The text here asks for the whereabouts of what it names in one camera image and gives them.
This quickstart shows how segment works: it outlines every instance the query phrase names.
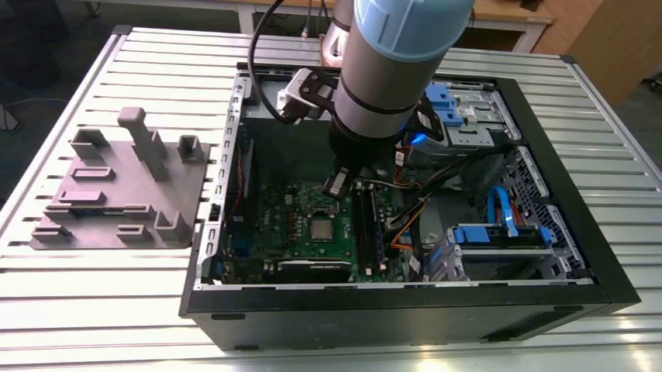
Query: ram slot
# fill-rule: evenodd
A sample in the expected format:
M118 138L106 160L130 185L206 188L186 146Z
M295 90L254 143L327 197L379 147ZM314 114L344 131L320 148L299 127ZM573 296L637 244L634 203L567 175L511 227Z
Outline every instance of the ram slot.
M359 268L363 274L372 275L383 270L382 263L384 261L375 191L356 188L351 196L351 203Z

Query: workbench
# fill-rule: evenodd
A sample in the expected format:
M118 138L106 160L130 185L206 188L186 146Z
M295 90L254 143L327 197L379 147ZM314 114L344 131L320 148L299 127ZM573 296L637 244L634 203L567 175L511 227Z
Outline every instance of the workbench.
M178 308L191 248L37 251L28 246L79 128L148 112L164 142L196 135L219 156L236 62L251 37L119 27L0 212L0 366L71 370L662 369L662 178L574 64L557 56L450 50L439 73L514 78L637 287L642 303L522 343L224 353ZM315 40L264 36L258 63L319 65ZM210 164L207 177L219 168ZM210 212L211 182L199 216Z
M90 12L95 13L95 7L88 0L83 1L88 5ZM252 33L255 28L254 14L264 13L274 0L99 0L98 2L114 2L120 4L174 6L182 8L232 10L239 18L239 28L242 33ZM335 0L324 0L328 6L328 16L334 16ZM322 0L311 0L314 16L322 6ZM286 0L278 7L276 13L295 14L304 16L308 14L308 0ZM475 0L474 22L471 27L477 29L498 29L517 31L521 34L513 47L513 52L530 53L535 43L545 32L545 27L554 23L555 17L545 3L541 4L535 12L519 7L519 1L514 0Z

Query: green circuit board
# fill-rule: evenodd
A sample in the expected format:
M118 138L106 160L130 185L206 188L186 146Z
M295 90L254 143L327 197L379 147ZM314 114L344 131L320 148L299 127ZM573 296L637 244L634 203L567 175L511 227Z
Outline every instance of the green circuit board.
M352 225L352 199L336 201L322 193L320 184L260 185L255 226L250 235L234 236L238 252L235 277L262 282L264 263L278 260L328 260L351 263L351 281L402 281L402 260L390 259L387 269L366 275L359 270ZM388 190L378 192L379 213L394 214Z

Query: blue led light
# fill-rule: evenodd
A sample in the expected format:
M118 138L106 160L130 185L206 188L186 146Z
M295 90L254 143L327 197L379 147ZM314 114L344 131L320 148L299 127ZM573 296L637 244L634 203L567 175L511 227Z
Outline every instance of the blue led light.
M414 136L414 139L410 141L410 144L417 145L418 143L423 142L425 139L426 139L426 135L423 133L418 133Z

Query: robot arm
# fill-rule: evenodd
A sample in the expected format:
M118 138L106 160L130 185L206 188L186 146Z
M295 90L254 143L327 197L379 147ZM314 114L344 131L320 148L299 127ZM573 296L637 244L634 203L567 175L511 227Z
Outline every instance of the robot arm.
M332 114L328 140L336 162L327 195L343 196L362 168L390 154L411 118L418 120L426 112L426 86L462 35L473 4L474 0L355 0L340 78L331 81L319 71L303 69L292 79L287 96L296 101L284 112L303 103L312 108L311 117L319 117L319 108ZM429 111L426 121L438 122Z

